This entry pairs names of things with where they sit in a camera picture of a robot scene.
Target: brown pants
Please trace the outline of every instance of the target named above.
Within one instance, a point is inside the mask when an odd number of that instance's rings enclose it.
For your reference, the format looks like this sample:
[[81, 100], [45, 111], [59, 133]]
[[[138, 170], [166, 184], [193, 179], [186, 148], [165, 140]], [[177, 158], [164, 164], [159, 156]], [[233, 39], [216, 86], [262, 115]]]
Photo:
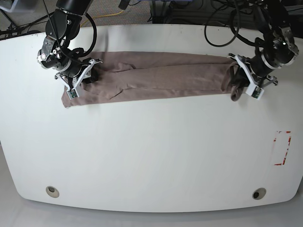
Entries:
[[65, 107], [221, 94], [234, 64], [225, 57], [167, 52], [93, 52], [89, 57], [103, 60], [94, 66], [99, 80], [82, 83], [82, 97], [70, 100], [64, 92]]

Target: cable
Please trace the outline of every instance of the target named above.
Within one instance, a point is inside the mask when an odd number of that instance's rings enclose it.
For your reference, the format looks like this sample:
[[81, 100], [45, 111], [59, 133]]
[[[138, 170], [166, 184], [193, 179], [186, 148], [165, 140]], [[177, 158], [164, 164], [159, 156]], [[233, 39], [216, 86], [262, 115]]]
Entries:
[[213, 44], [212, 42], [210, 42], [207, 38], [207, 35], [206, 35], [206, 28], [207, 28], [207, 25], [209, 23], [209, 21], [211, 20], [211, 18], [221, 9], [223, 8], [224, 6], [221, 6], [220, 8], [218, 8], [215, 12], [212, 13], [212, 15], [208, 18], [206, 24], [205, 24], [205, 27], [204, 27], [204, 36], [205, 36], [205, 40], [211, 45], [211, 46], [214, 46], [214, 47], [224, 47], [224, 46], [228, 46], [229, 44], [231, 44], [236, 38], [237, 38], [237, 35], [239, 33], [239, 30], [240, 30], [240, 26], [241, 26], [241, 13], [240, 13], [240, 9], [239, 9], [239, 6], [238, 6], [238, 2], [237, 0], [233, 0], [234, 3], [235, 3], [235, 7], [236, 7], [236, 10], [237, 10], [237, 13], [238, 13], [238, 24], [237, 24], [237, 30], [236, 30], [236, 33], [234, 34], [233, 38], [225, 43], [225, 44], [222, 44], [222, 45], [216, 45], [216, 44]]
[[[111, 17], [111, 16], [116, 16], [116, 15], [119, 15], [121, 13], [123, 13], [124, 10], [118, 12], [118, 13], [113, 13], [113, 14], [108, 14], [108, 15], [100, 15], [100, 16], [95, 16], [95, 17], [92, 17], [93, 19], [96, 19], [96, 18], [101, 18], [101, 17]], [[85, 25], [89, 20], [86, 20], [83, 22], [83, 24], [80, 26], [80, 27], [83, 27], [83, 25]]]
[[196, 10], [201, 9], [201, 8], [203, 7], [203, 5], [204, 5], [204, 0], [202, 0], [202, 4], [201, 4], [201, 5], [200, 5], [200, 7], [199, 7], [199, 8], [197, 8]]
[[147, 22], [151, 22], [151, 21], [152, 21], [152, 13], [151, 13], [150, 18], [148, 18]]
[[[34, 25], [39, 25], [39, 24], [46, 23], [46, 22], [47, 22], [47, 21], [43, 21], [43, 22], [40, 22], [40, 23], [36, 23], [36, 24], [34, 24]], [[32, 26], [34, 26], [34, 25], [31, 25], [31, 26], [28, 28], [26, 34], [29, 32], [30, 28], [31, 28]]]
[[129, 6], [135, 6], [137, 4], [139, 4], [141, 1], [136, 2], [135, 4], [128, 4]]
[[[235, 18], [235, 15], [237, 14], [237, 11], [234, 10], [233, 12], [231, 12], [231, 16], [230, 16], [230, 28], [232, 33], [235, 35], [236, 34], [236, 30], [233, 27], [233, 20]], [[241, 36], [240, 34], [237, 34], [237, 38], [240, 39], [242, 42], [244, 42], [245, 44], [247, 44], [248, 46], [256, 46], [256, 44], [250, 40], [248, 40], [247, 38], [244, 38], [243, 36]]]
[[[218, 9], [217, 7], [214, 6], [214, 1], [223, 4], [223, 5], [225, 6], [225, 8]], [[211, 1], [210, 1], [210, 4], [211, 4], [211, 6], [213, 7], [213, 9], [218, 10], [218, 11], [225, 10], [225, 9], [227, 9], [228, 7], [230, 7], [230, 6], [228, 6], [227, 0], [226, 0], [226, 3], [225, 3], [225, 2], [221, 2], [221, 1], [217, 1], [217, 0], [211, 0]]]
[[68, 59], [70, 59], [71, 61], [74, 61], [74, 62], [76, 62], [76, 63], [78, 63], [78, 64], [81, 64], [81, 65], [90, 65], [90, 64], [86, 64], [86, 63], [83, 63], [83, 62], [81, 62], [81, 61], [78, 61], [78, 60], [76, 60], [76, 59], [73, 59], [73, 58], [71, 58], [70, 56], [68, 56], [66, 53], [64, 53], [63, 48], [61, 47], [61, 45], [60, 45], [60, 43], [59, 43], [59, 38], [58, 38], [57, 30], [54, 28], [53, 22], [52, 22], [51, 17], [50, 17], [50, 15], [49, 15], [49, 13], [48, 13], [48, 10], [47, 10], [47, 7], [46, 7], [45, 0], [42, 0], [42, 1], [43, 1], [43, 4], [44, 4], [44, 8], [45, 8], [45, 10], [46, 10], [46, 13], [47, 13], [49, 22], [50, 22], [50, 24], [51, 24], [51, 26], [52, 26], [53, 32], [55, 33], [56, 41], [57, 41], [57, 43], [58, 43], [58, 45], [59, 45], [59, 47], [60, 47], [60, 49], [61, 49], [62, 54], [63, 54], [65, 57], [67, 57]]
[[94, 35], [93, 35], [93, 42], [92, 42], [90, 48], [85, 53], [81, 54], [80, 55], [81, 57], [85, 57], [85, 56], [89, 55], [92, 52], [92, 50], [94, 49], [94, 47], [96, 45], [96, 41], [97, 41], [97, 27], [96, 27], [96, 24], [95, 24], [93, 18], [91, 18], [91, 16], [88, 13], [85, 16], [91, 22], [91, 25], [92, 25], [93, 30], [94, 30]]
[[30, 23], [27, 23], [27, 24], [24, 24], [24, 25], [20, 25], [18, 28], [12, 28], [10, 30], [7, 30], [6, 32], [8, 32], [7, 34], [12, 34], [12, 33], [19, 33], [20, 34], [22, 31], [24, 31], [28, 27], [30, 27], [32, 25], [35, 25], [37, 22], [39, 22], [39, 21], [41, 21], [45, 18], [47, 18], [47, 15], [45, 15], [45, 16], [43, 16], [43, 17], [41, 17], [41, 18], [39, 18], [39, 19], [37, 19], [33, 22], [30, 22]]
[[172, 1], [172, 5], [177, 6], [178, 9], [185, 9], [192, 1], [187, 2], [185, 5], [180, 5], [176, 1]]

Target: black cable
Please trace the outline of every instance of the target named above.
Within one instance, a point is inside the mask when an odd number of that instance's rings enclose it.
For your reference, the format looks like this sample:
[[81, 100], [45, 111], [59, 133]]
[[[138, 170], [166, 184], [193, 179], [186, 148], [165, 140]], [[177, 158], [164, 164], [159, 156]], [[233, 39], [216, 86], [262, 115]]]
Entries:
[[227, 0], [226, 0], [226, 3], [225, 3], [225, 2], [221, 2], [221, 1], [217, 1], [217, 2], [219, 2], [219, 3], [221, 3], [221, 4], [223, 4], [223, 5], [225, 6], [225, 8], [218, 9], [217, 7], [214, 6], [214, 1], [216, 1], [216, 0], [211, 0], [211, 1], [210, 1], [210, 4], [211, 4], [211, 6], [213, 7], [213, 9], [215, 9], [215, 10], [221, 11], [221, 10], [225, 10], [225, 9], [227, 9], [228, 7], [230, 7], [230, 6], [228, 6]]
[[16, 23], [3, 11], [0, 9], [0, 12], [4, 15], [4, 17], [12, 24], [14, 27], [19, 27]]
[[137, 4], [139, 4], [141, 1], [136, 2], [135, 4], [128, 4], [129, 6], [135, 6]]
[[93, 27], [94, 35], [93, 35], [93, 42], [92, 42], [90, 48], [84, 54], [82, 54], [81, 57], [85, 57], [85, 56], [89, 55], [92, 52], [92, 50], [94, 49], [94, 47], [96, 45], [96, 42], [97, 42], [97, 27], [96, 27], [96, 24], [95, 24], [93, 18], [91, 18], [91, 16], [88, 13], [85, 16], [90, 21], [90, 23]]
[[[40, 23], [36, 23], [36, 24], [34, 24], [34, 25], [39, 25], [39, 24], [42, 24], [42, 23], [46, 23], [47, 21], [43, 21], [43, 22], [40, 22]], [[31, 25], [29, 28], [28, 28], [28, 30], [27, 30], [27, 32], [26, 33], [28, 33], [29, 32], [29, 30], [30, 30], [30, 28], [32, 27], [32, 26], [34, 26], [34, 25]]]
[[[231, 16], [230, 16], [230, 28], [231, 28], [231, 31], [232, 33], [235, 35], [236, 34], [236, 30], [235, 28], [233, 27], [233, 20], [235, 18], [237, 14], [237, 11], [234, 10], [231, 12]], [[244, 38], [243, 36], [241, 36], [240, 34], [237, 34], [237, 38], [240, 39], [242, 42], [244, 42], [245, 44], [249, 45], [249, 46], [256, 46], [256, 44], [250, 40], [248, 40], [247, 38]]]
[[152, 13], [151, 13], [150, 18], [148, 18], [147, 22], [151, 22], [151, 21], [152, 21]]
[[27, 23], [27, 24], [24, 24], [24, 25], [20, 25], [18, 28], [12, 28], [12, 29], [9, 29], [7, 31], [2, 31], [1, 33], [4, 34], [4, 35], [5, 34], [13, 34], [13, 33], [21, 34], [21, 32], [24, 31], [25, 29], [27, 29], [28, 27], [30, 27], [32, 25], [35, 25], [37, 22], [39, 22], [39, 21], [41, 21], [45, 18], [47, 18], [47, 15], [45, 15], [45, 16], [43, 16], [43, 17], [41, 17], [41, 18], [39, 18], [39, 19], [37, 19], [33, 22], [30, 22], [30, 23]]
[[187, 6], [189, 6], [191, 1], [187, 2], [185, 5], [180, 5], [176, 1], [172, 1], [171, 3], [172, 3], [172, 5], [177, 6], [178, 9], [185, 9]]
[[200, 7], [199, 7], [199, 8], [197, 8], [196, 10], [201, 9], [201, 8], [203, 7], [203, 5], [204, 5], [204, 0], [202, 0], [202, 4], [201, 4], [201, 5], [200, 5]]
[[210, 42], [207, 38], [207, 35], [206, 35], [206, 28], [207, 28], [207, 25], [209, 23], [209, 21], [211, 20], [211, 18], [213, 18], [213, 16], [221, 9], [223, 8], [224, 6], [221, 6], [220, 8], [218, 8], [215, 12], [212, 13], [212, 15], [208, 18], [206, 24], [205, 24], [205, 27], [204, 27], [204, 36], [205, 36], [205, 40], [211, 45], [211, 46], [214, 46], [214, 47], [224, 47], [224, 46], [228, 46], [229, 44], [231, 44], [236, 38], [237, 38], [237, 35], [239, 33], [239, 30], [240, 30], [240, 26], [241, 26], [241, 13], [240, 13], [240, 9], [239, 9], [239, 6], [238, 6], [238, 2], [237, 0], [233, 0], [234, 3], [235, 3], [235, 7], [236, 7], [236, 10], [237, 10], [237, 13], [238, 13], [238, 24], [237, 24], [237, 30], [236, 30], [236, 33], [234, 34], [233, 38], [225, 43], [225, 44], [222, 44], [222, 45], [216, 45], [216, 44], [213, 44], [212, 42]]
[[47, 7], [46, 7], [45, 0], [42, 0], [42, 1], [43, 1], [43, 4], [44, 4], [44, 8], [45, 8], [45, 10], [46, 10], [46, 13], [47, 13], [49, 22], [50, 22], [50, 24], [51, 24], [51, 26], [52, 26], [53, 32], [55, 33], [56, 41], [57, 41], [57, 43], [58, 43], [58, 45], [59, 45], [59, 47], [60, 47], [60, 50], [61, 50], [62, 54], [63, 54], [65, 57], [67, 57], [68, 59], [70, 59], [71, 61], [74, 61], [74, 62], [79, 63], [79, 64], [81, 64], [81, 65], [90, 65], [90, 64], [85, 64], [85, 63], [83, 63], [83, 62], [81, 62], [81, 61], [78, 61], [78, 60], [76, 60], [76, 59], [73, 59], [73, 58], [71, 58], [70, 56], [68, 56], [66, 53], [64, 53], [63, 48], [61, 47], [61, 45], [60, 45], [60, 43], [59, 43], [59, 38], [58, 38], [58, 35], [57, 35], [57, 30], [54, 28], [53, 22], [52, 22], [51, 17], [50, 17], [50, 15], [49, 15], [49, 13], [48, 13], [48, 10], [47, 10]]

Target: white table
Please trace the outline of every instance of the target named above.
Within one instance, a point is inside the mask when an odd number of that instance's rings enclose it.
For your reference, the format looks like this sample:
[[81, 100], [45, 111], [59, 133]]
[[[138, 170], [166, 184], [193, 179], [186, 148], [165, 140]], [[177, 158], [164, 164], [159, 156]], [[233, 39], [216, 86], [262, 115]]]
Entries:
[[[214, 43], [232, 34], [209, 27]], [[206, 44], [202, 26], [98, 28], [95, 51], [187, 52], [253, 56], [236, 40]], [[243, 30], [253, 40], [257, 32]], [[301, 56], [275, 71], [279, 86], [262, 100], [228, 95], [123, 102], [65, 109], [55, 71], [36, 62], [44, 35], [0, 42], [0, 140], [18, 193], [25, 199], [98, 210], [190, 212], [292, 199], [303, 175]], [[92, 39], [81, 30], [74, 47]], [[302, 41], [296, 40], [299, 49]], [[282, 131], [274, 149], [276, 131]], [[292, 141], [287, 161], [286, 131]], [[45, 188], [60, 192], [56, 199]], [[266, 196], [252, 198], [258, 188]]]

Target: yellow cable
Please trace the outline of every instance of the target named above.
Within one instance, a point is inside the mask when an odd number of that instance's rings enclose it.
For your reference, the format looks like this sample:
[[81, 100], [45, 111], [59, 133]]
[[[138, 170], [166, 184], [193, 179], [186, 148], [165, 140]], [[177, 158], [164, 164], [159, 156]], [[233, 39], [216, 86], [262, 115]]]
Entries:
[[[124, 10], [122, 10], [121, 12], [118, 12], [118, 13], [113, 13], [113, 14], [108, 14], [108, 15], [95, 16], [95, 17], [92, 17], [92, 19], [96, 19], [96, 18], [100, 18], [100, 17], [116, 16], [116, 15], [119, 15], [120, 13], [123, 13], [123, 12], [124, 12]], [[87, 22], [89, 22], [89, 20], [84, 21], [83, 24], [82, 24], [80, 27], [83, 27], [83, 25], [85, 25]]]

